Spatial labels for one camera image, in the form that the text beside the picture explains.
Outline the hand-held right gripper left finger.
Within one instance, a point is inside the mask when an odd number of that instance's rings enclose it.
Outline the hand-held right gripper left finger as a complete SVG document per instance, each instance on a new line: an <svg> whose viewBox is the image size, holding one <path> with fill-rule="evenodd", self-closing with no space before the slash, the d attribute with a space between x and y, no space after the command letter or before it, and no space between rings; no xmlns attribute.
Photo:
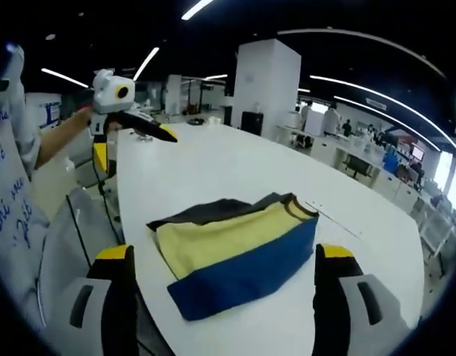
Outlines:
<svg viewBox="0 0 456 356"><path fill-rule="evenodd" d="M138 355L133 246L106 248L53 294L44 338L54 355Z"/></svg>

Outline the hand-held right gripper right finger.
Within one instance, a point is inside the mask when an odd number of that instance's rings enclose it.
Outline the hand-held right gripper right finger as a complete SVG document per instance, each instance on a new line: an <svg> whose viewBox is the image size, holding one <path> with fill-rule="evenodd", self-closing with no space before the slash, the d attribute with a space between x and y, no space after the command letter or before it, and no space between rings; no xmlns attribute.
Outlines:
<svg viewBox="0 0 456 356"><path fill-rule="evenodd" d="M389 355L409 334L399 300L348 249L316 246L314 284L313 355Z"/></svg>

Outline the person's left hand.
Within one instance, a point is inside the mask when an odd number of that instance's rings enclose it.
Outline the person's left hand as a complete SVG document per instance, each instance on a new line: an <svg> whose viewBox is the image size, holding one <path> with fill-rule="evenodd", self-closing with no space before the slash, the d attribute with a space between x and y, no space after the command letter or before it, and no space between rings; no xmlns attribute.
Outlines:
<svg viewBox="0 0 456 356"><path fill-rule="evenodd" d="M77 110L71 117L71 121L77 131L82 131L89 124L93 115L93 108L91 106L85 106Z"/></svg>

